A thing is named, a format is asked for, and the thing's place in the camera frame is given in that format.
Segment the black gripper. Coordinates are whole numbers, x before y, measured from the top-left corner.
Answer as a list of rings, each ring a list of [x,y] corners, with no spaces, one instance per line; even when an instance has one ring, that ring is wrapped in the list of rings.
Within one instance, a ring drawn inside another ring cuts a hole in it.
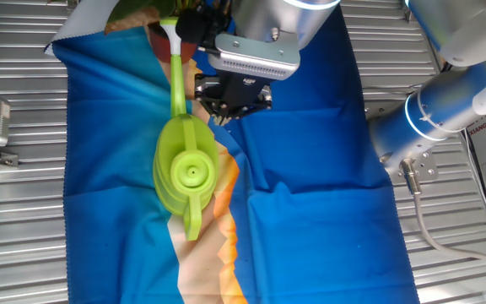
[[[220,77],[195,75],[195,100],[213,118],[217,126],[232,119],[250,116],[272,108],[272,91],[268,79],[245,74],[224,74]]]

